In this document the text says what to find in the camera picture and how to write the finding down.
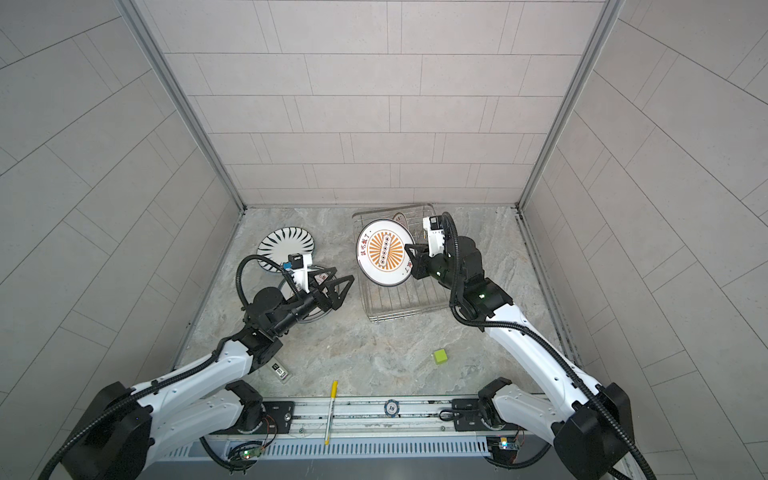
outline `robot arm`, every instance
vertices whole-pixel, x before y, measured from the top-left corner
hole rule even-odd
[[[103,388],[40,478],[48,478],[61,461],[78,480],[131,480],[190,440],[233,426],[243,433],[257,428],[263,420],[262,398],[241,379],[267,364],[283,345],[279,337],[314,309],[339,309],[354,277],[336,279],[335,268],[310,272],[311,256],[290,256],[285,267],[291,273],[274,266],[294,294],[286,299],[271,286],[248,302],[240,274],[251,260],[271,261],[252,255],[238,266],[245,326],[222,339],[210,355],[167,375],[130,388],[119,382]]]
[[[453,316],[466,326],[488,330],[491,338],[531,374],[547,400],[521,391],[507,379],[479,393],[479,408],[490,426],[524,426],[554,446],[579,480],[610,472],[628,452],[647,478],[653,471],[634,445],[629,398],[615,383],[602,386],[564,358],[525,318],[512,298],[485,278],[474,240],[460,237],[450,214],[423,220],[427,245],[406,245],[415,278],[431,276],[451,290]]]

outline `vent grille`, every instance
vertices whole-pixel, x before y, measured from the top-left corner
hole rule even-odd
[[[242,441],[229,441],[220,455]],[[474,457],[488,456],[485,437],[413,437],[383,439],[278,439],[266,448],[261,460],[297,460],[316,458],[404,458],[404,457]],[[174,450],[161,461],[208,460],[199,442]]]

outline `plate with orange sunburst pattern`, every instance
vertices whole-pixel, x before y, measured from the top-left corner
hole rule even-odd
[[[405,282],[413,267],[405,244],[411,234],[399,223],[382,219],[365,227],[357,239],[357,263],[375,284],[397,286]]]

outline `plate with black stripe pattern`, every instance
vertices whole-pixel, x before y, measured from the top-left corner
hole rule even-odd
[[[315,250],[315,239],[310,232],[299,227],[285,227],[273,231],[259,243],[256,253],[282,265],[293,253],[312,253]],[[277,269],[267,262],[259,260],[261,268],[267,272],[277,273]]]

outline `green cube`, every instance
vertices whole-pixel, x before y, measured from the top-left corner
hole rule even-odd
[[[435,363],[437,365],[448,362],[448,354],[445,353],[445,349],[440,349],[437,352],[434,352],[432,356],[435,357]]]

